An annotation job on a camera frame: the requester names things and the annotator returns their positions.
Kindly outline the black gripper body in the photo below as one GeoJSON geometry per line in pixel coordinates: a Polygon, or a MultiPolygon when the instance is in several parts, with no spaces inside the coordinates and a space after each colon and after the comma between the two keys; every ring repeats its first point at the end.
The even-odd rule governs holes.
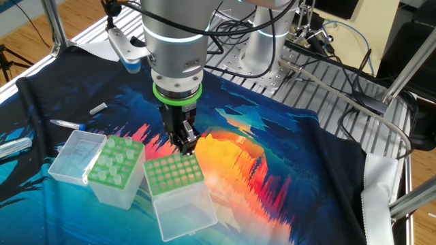
{"type": "Polygon", "coordinates": [[[187,121],[189,123],[188,129],[191,129],[196,137],[198,136],[198,130],[195,128],[197,103],[185,106],[162,103],[159,107],[159,112],[162,115],[164,128],[167,132],[179,137],[188,137],[188,130],[186,130],[183,124],[187,121]]]}

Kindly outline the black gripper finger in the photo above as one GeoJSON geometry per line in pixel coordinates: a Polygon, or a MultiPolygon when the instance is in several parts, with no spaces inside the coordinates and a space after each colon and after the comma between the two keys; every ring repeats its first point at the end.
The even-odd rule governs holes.
{"type": "Polygon", "coordinates": [[[181,154],[192,155],[195,152],[200,133],[192,126],[188,120],[184,120],[181,124],[180,139],[181,139],[181,154]]]}
{"type": "Polygon", "coordinates": [[[180,153],[183,152],[183,142],[180,140],[178,135],[175,132],[169,132],[168,137],[170,139],[171,144],[175,145],[180,153]]]}

